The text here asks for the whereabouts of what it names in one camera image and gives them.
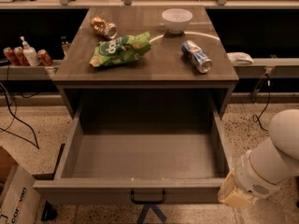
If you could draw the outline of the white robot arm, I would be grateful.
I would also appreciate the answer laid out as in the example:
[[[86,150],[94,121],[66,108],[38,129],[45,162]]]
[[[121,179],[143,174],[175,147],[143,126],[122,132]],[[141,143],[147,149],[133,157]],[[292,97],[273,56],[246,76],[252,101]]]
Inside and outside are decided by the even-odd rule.
[[[220,203],[249,206],[278,192],[283,180],[299,176],[299,110],[277,113],[269,122],[268,133],[226,176],[218,192]]]

